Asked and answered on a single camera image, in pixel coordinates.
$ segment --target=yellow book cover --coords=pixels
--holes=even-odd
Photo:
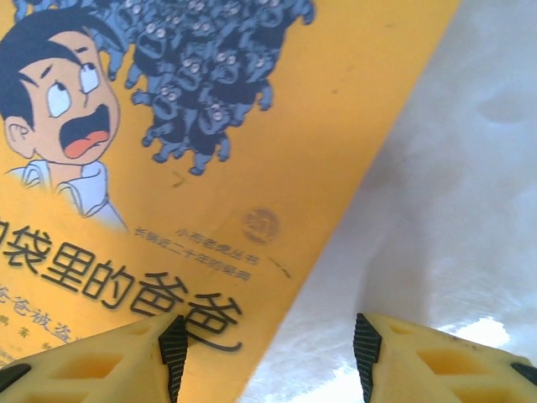
[[[0,366],[176,310],[235,401],[457,4],[2,0]]]

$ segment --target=cartoon boy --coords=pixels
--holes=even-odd
[[[119,104],[91,30],[119,39],[73,7],[33,13],[0,41],[0,114],[13,151],[31,160],[9,171],[27,187],[67,196],[83,217],[125,228],[108,199],[99,159],[116,136]]]

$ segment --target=cartoon crowd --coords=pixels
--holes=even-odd
[[[194,153],[192,175],[201,175],[217,152],[230,157],[227,129],[243,124],[256,102],[269,110],[269,76],[281,55],[287,28],[311,24],[311,0],[14,0],[15,20],[30,10],[88,8],[119,38],[92,31],[97,48],[109,54],[111,81],[123,63],[124,83],[136,105],[151,107],[153,124],[142,146],[155,140],[158,163]],[[126,54],[133,46],[133,58]],[[145,76],[147,87],[136,89]]]

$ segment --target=circular logo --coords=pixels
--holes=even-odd
[[[278,235],[278,217],[268,208],[255,207],[242,219],[242,230],[252,242],[266,245]]]

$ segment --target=boy's ear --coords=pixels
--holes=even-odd
[[[28,123],[20,117],[10,116],[3,124],[9,147],[26,159],[32,158],[35,154],[34,131]]]

